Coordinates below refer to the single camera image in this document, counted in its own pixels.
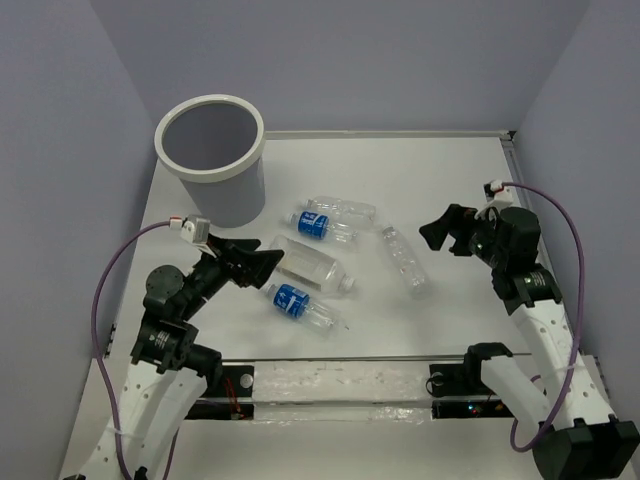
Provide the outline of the large square clear bottle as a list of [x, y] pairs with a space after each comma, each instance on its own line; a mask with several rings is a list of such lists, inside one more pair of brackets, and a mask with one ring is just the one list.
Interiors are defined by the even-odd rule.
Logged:
[[354, 288], [355, 279], [328, 254], [284, 235], [277, 235], [271, 248], [284, 252], [276, 271], [301, 285], [327, 295], [346, 295]]

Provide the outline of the clear ribbed bottle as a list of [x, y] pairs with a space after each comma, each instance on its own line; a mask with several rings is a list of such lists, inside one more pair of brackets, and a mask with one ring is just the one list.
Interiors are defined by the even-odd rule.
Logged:
[[409, 295], [420, 299], [427, 294], [427, 274], [406, 237], [391, 224], [381, 230], [386, 251], [400, 273]]

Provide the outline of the blue label Pocari bottle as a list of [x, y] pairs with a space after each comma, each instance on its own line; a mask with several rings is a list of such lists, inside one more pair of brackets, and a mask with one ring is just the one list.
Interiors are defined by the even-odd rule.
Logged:
[[337, 310], [291, 284], [269, 283], [263, 295], [282, 315], [316, 334], [329, 336], [341, 323]]

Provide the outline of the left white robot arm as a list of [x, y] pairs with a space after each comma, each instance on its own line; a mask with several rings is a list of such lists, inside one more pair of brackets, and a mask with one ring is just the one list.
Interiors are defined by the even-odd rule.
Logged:
[[201, 257], [188, 274], [162, 265], [148, 275], [126, 378], [119, 393], [105, 385], [111, 417], [76, 478], [155, 477], [180, 424], [223, 375], [221, 353], [197, 344], [191, 318], [228, 283], [262, 288], [284, 256], [257, 239], [211, 235], [197, 247]]

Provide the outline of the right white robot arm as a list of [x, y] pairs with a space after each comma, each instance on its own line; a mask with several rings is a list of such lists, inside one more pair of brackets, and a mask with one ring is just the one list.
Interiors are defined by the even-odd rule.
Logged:
[[578, 333], [554, 277], [537, 260], [538, 217], [521, 207], [478, 212], [452, 204], [419, 233], [433, 251], [452, 238], [453, 255], [490, 267], [493, 290], [539, 375], [532, 382], [504, 344], [478, 343], [461, 363], [432, 367], [434, 396], [495, 394], [519, 424], [535, 429], [531, 452], [544, 479], [619, 477], [639, 446], [639, 431], [617, 418], [573, 349]]

